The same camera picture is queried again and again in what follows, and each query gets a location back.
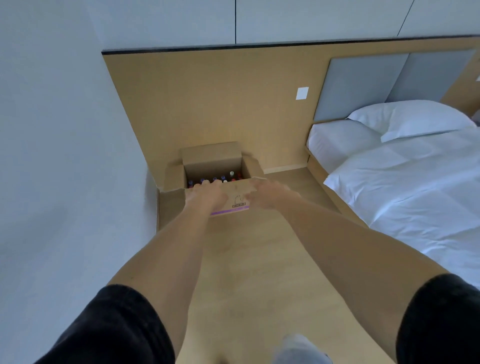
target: forearm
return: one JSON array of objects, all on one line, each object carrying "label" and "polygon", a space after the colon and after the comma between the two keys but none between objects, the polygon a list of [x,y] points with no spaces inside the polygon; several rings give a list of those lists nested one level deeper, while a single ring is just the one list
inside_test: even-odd
[{"label": "forearm", "polygon": [[186,206],[112,278],[140,292],[158,313],[178,355],[198,280],[210,211]]},{"label": "forearm", "polygon": [[403,314],[427,280],[446,271],[415,249],[292,194],[275,207],[375,341],[395,359]]}]

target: cabinet door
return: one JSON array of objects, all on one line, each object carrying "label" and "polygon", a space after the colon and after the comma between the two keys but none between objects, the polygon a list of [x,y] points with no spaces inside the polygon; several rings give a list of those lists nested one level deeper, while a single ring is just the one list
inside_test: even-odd
[{"label": "cabinet door", "polygon": [[237,43],[396,37],[412,0],[237,0]]},{"label": "cabinet door", "polygon": [[87,0],[103,49],[235,43],[235,0]]},{"label": "cabinet door", "polygon": [[480,0],[415,0],[400,36],[480,34]]}]

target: wooden floor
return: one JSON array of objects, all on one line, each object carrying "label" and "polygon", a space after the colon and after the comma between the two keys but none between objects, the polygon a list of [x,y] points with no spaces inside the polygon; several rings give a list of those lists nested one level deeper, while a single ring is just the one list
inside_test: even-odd
[{"label": "wooden floor", "polygon": [[[267,176],[336,210],[306,168]],[[280,214],[249,210],[211,218],[177,362],[267,364],[288,333],[307,336],[335,364],[392,363]]]}]

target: gray headboard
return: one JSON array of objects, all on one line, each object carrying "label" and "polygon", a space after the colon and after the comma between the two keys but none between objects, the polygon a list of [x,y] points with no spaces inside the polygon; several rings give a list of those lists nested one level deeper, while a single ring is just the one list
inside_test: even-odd
[{"label": "gray headboard", "polygon": [[313,120],[344,119],[381,102],[440,101],[474,53],[468,49],[333,58]]}]

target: hand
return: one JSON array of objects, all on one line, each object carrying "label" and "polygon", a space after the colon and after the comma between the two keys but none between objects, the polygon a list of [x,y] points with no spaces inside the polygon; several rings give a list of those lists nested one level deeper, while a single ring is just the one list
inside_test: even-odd
[{"label": "hand", "polygon": [[300,194],[291,191],[288,186],[277,181],[252,179],[257,191],[246,194],[251,207],[275,208],[277,201],[283,198],[301,198]]},{"label": "hand", "polygon": [[205,180],[202,185],[197,183],[187,195],[185,207],[205,209],[208,214],[221,208],[228,200],[227,194],[220,189],[221,185],[222,182],[219,180],[213,183]]}]

